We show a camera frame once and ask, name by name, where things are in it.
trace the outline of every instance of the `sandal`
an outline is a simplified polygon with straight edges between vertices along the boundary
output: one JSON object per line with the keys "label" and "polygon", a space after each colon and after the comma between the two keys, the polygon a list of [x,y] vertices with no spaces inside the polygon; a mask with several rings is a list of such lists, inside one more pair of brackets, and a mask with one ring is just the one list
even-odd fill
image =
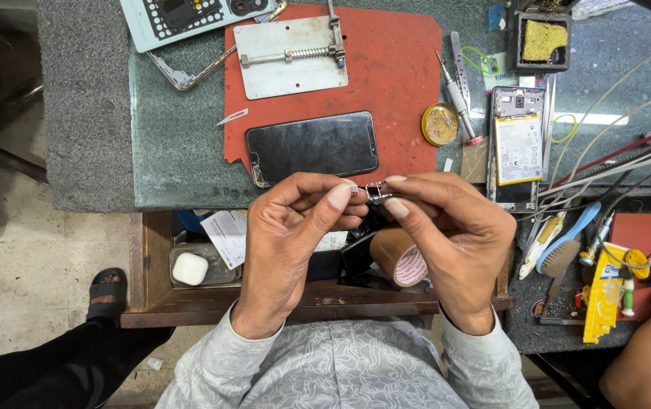
{"label": "sandal", "polygon": [[[102,283],[106,277],[113,275],[118,276],[118,283]],[[118,327],[121,326],[121,314],[126,311],[126,291],[128,281],[126,274],[119,268],[105,269],[95,275],[91,283],[91,300],[104,295],[113,295],[116,297],[114,303],[94,303],[88,305],[88,314],[85,320],[88,321],[95,317],[110,317],[116,322]]]}

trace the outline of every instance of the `sleeve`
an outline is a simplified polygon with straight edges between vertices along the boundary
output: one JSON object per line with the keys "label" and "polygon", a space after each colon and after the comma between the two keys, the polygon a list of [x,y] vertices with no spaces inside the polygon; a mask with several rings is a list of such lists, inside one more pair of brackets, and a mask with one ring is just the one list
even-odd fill
{"label": "sleeve", "polygon": [[448,383],[470,409],[534,408],[539,405],[525,377],[520,353],[495,315],[495,328],[485,336],[458,330],[439,307],[444,325],[444,364]]}
{"label": "sleeve", "polygon": [[283,327],[267,339],[244,339],[232,329],[230,311],[179,359],[156,409],[239,407]]}

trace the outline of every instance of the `red rubber mat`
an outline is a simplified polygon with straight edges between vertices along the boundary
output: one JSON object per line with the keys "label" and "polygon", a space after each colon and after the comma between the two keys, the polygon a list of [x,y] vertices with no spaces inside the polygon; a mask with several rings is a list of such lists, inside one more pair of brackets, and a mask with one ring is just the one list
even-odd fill
{"label": "red rubber mat", "polygon": [[[319,17],[327,6],[289,4],[277,21]],[[439,101],[442,30],[430,16],[336,7],[346,49],[348,85],[248,100],[237,55],[224,66],[224,114],[249,114],[224,125],[224,159],[242,160],[251,175],[245,131],[251,127],[368,110],[378,147],[377,170],[348,178],[364,185],[388,175],[434,172],[436,148],[421,135],[421,116]],[[225,49],[234,45],[234,26]]]}
{"label": "red rubber mat", "polygon": [[[616,213],[610,229],[609,241],[613,244],[651,253],[651,214]],[[651,318],[651,287],[634,279],[634,308],[636,315],[626,317],[618,312],[617,321],[646,321]]]}

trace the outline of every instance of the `fingernail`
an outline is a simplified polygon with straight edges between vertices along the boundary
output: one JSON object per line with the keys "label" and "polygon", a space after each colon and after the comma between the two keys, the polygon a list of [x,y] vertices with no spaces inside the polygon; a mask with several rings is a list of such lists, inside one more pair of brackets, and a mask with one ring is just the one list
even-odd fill
{"label": "fingernail", "polygon": [[348,185],[338,185],[334,187],[328,195],[328,201],[334,208],[343,211],[351,200],[351,188]]}
{"label": "fingernail", "polygon": [[391,213],[391,215],[396,219],[405,218],[409,214],[409,209],[406,206],[404,206],[404,204],[400,200],[396,199],[395,197],[387,199],[384,202],[384,206],[386,207],[386,210],[388,210],[389,213]]}
{"label": "fingernail", "polygon": [[389,176],[384,180],[385,180],[386,183],[389,183],[389,182],[403,182],[403,181],[406,180],[406,176],[394,175],[394,176]]}

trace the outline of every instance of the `sim card tray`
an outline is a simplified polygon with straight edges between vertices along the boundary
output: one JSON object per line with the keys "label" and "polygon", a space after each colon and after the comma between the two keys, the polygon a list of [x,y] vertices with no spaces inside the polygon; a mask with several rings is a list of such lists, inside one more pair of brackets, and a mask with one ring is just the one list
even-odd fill
{"label": "sim card tray", "polygon": [[394,196],[401,196],[395,193],[382,193],[381,189],[386,187],[386,182],[368,183],[365,187],[366,195],[368,195],[368,201],[377,205],[383,203],[384,199],[388,199]]}

